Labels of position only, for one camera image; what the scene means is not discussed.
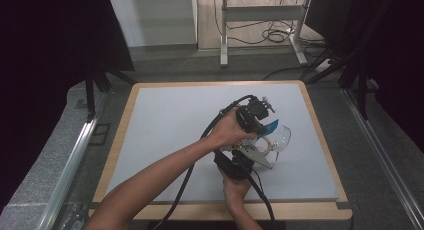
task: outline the wooden border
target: wooden border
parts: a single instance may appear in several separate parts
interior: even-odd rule
[[[263,84],[297,84],[302,92],[319,141],[321,143],[334,182],[339,190],[340,197],[336,201],[327,202],[299,202],[299,203],[272,203],[277,220],[347,220],[352,217],[351,209],[339,209],[336,202],[348,202],[340,177],[331,157],[330,150],[312,106],[311,99],[305,85],[301,81],[239,81],[239,82],[179,82],[179,83],[138,83],[133,86],[127,105],[121,118],[111,151],[106,161],[102,176],[97,186],[93,202],[98,203],[106,195],[106,189],[115,170],[131,114],[140,88],[159,87],[188,87],[188,86],[236,86],[236,85],[263,85]],[[263,203],[245,204],[252,217],[257,220],[268,220],[269,214]],[[161,220],[171,205],[148,205],[135,219]],[[170,220],[232,220],[224,203],[180,204],[171,215]]]

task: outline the hand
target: hand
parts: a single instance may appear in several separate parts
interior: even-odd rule
[[[228,210],[233,215],[240,209],[244,208],[244,198],[250,189],[250,182],[247,179],[235,180],[227,176],[219,169],[223,177],[224,197]]]
[[[213,128],[209,136],[215,137],[221,147],[230,146],[244,139],[256,138],[255,133],[244,132],[236,119],[237,108],[231,109]]]

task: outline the aluminum rail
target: aluminum rail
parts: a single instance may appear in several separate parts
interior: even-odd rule
[[[409,187],[402,180],[402,177],[399,175],[395,166],[393,165],[390,157],[387,155],[386,150],[375,134],[372,126],[366,120],[364,120],[356,108],[356,100],[352,95],[351,91],[342,89],[341,90],[344,96],[346,97],[347,102],[349,103],[350,109],[355,116],[361,130],[365,133],[368,142],[370,143],[377,160],[386,174],[387,179],[392,185],[393,190],[398,196],[402,206],[404,207],[406,213],[408,214],[412,224],[417,230],[424,230],[424,215],[421,210],[417,200],[414,198],[413,194],[409,190]]]
[[[90,141],[91,134],[97,124],[100,111],[103,109],[103,103],[106,99],[107,93],[101,93],[97,99],[96,109],[97,112],[90,122],[84,124],[81,133],[75,143],[74,148],[68,158],[68,161],[60,175],[58,182],[50,196],[49,202],[41,215],[40,221],[37,225],[37,230],[50,230],[52,229],[57,215],[62,207],[63,201],[68,194],[69,188],[78,170],[82,157],[84,156],[87,145]]]

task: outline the white board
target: white board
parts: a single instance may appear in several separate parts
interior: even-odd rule
[[[279,119],[291,129],[289,145],[269,170],[258,164],[265,195],[270,201],[334,200],[339,192],[328,167],[301,90],[297,84],[190,86],[139,90],[117,165],[107,192],[160,158],[197,141],[208,124],[234,100],[245,95],[266,96],[276,113],[261,122]],[[213,153],[199,160],[181,201],[224,200],[222,176]],[[172,202],[185,173],[156,202]],[[259,200],[253,188],[246,200]]]

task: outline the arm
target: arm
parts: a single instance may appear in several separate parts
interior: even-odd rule
[[[234,219],[239,230],[260,230],[259,224],[244,208],[244,197],[250,188],[247,179],[234,180],[219,170],[224,178],[224,196],[228,211]]]
[[[197,160],[219,147],[254,137],[241,130],[233,109],[209,136],[158,160],[113,189],[84,229],[128,229],[134,216]]]

